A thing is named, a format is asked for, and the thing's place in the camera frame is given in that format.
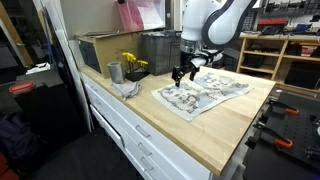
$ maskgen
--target gray bag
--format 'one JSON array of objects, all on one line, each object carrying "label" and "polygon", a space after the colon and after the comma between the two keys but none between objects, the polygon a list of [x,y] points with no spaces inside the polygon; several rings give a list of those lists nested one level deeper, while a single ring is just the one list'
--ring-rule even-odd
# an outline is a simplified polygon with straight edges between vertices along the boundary
[{"label": "gray bag", "polygon": [[148,61],[152,75],[172,72],[180,65],[180,35],[174,30],[142,34],[142,58]]}]

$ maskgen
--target workbench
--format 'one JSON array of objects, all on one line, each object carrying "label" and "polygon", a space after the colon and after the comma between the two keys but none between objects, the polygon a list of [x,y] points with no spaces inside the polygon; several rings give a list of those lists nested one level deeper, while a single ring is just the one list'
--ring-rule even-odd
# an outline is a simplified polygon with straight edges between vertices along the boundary
[{"label": "workbench", "polygon": [[[286,93],[282,93],[278,101],[311,112],[319,112],[320,108],[320,102],[318,100],[302,98]],[[282,117],[282,119],[279,118],[277,112],[271,113],[266,126],[279,132],[279,127],[281,127],[283,123],[283,116],[281,114],[280,117]],[[277,151],[275,146],[272,143],[270,144],[270,139],[272,139],[270,136],[263,133],[259,136],[257,144],[250,155],[248,165],[246,166],[244,179],[319,179],[319,173],[313,171],[306,164]]]},{"label": "workbench", "polygon": [[139,95],[124,101],[111,89],[110,78],[87,66],[80,72],[94,116],[146,179],[230,179],[238,165],[234,157],[243,146],[240,142],[275,85],[270,80],[201,67],[197,76],[211,72],[254,89],[188,122],[151,94],[174,84],[171,73],[145,77]]}]

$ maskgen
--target door frame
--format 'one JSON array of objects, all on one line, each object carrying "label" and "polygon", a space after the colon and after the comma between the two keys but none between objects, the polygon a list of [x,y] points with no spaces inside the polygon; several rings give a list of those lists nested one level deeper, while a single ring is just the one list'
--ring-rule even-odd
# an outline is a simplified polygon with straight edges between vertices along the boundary
[{"label": "door frame", "polygon": [[16,28],[14,27],[6,9],[2,5],[0,1],[0,26],[5,33],[7,39],[9,40],[12,48],[14,49],[15,53],[17,54],[21,64],[24,67],[28,67],[33,65],[33,61],[24,47],[24,43],[22,42]]}]

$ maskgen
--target gray cloth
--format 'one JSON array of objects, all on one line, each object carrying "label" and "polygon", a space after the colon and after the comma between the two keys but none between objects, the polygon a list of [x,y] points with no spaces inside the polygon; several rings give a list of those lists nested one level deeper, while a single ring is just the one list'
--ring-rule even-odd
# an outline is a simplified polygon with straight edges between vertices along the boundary
[{"label": "gray cloth", "polygon": [[123,100],[138,95],[141,89],[139,82],[130,82],[124,84],[111,84],[111,88],[115,90]]}]

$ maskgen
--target gray bin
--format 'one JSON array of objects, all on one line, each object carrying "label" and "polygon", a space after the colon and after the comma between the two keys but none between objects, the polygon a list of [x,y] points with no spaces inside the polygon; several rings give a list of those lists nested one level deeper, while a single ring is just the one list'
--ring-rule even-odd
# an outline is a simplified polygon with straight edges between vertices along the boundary
[{"label": "gray bin", "polygon": [[180,65],[180,35],[173,30],[142,34],[142,58],[152,75],[172,72]]},{"label": "gray bin", "polygon": [[239,51],[232,48],[226,48],[223,52],[223,58],[225,63],[224,69],[227,71],[237,72],[239,57]]}]

